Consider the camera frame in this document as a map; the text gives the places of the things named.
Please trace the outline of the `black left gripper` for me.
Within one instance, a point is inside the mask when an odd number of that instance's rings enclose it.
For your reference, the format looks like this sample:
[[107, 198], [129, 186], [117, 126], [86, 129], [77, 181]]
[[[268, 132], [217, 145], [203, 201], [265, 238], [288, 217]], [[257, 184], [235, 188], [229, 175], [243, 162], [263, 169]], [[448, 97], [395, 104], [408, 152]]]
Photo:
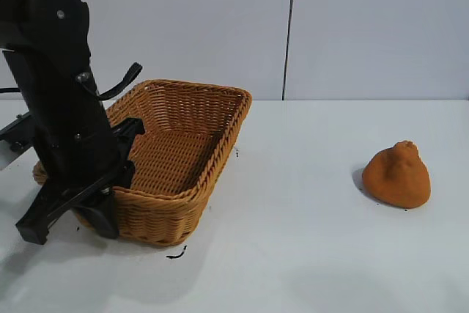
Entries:
[[119, 237], [114, 186], [130, 188], [136, 168], [129, 161], [139, 118], [111, 126], [103, 104], [72, 78], [62, 78], [38, 54], [5, 51], [4, 57], [29, 109], [32, 146], [47, 180], [17, 222], [21, 237], [44, 244], [49, 226], [74, 210], [99, 236]]

